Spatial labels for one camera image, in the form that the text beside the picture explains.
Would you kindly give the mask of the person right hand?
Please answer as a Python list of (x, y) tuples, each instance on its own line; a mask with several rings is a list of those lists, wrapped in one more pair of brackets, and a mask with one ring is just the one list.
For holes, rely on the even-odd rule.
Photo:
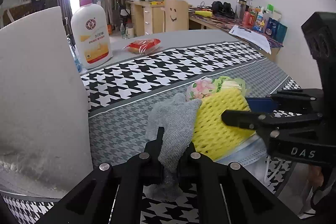
[(308, 180), (312, 187), (320, 187), (323, 184), (323, 174), (321, 167), (319, 166), (309, 166)]

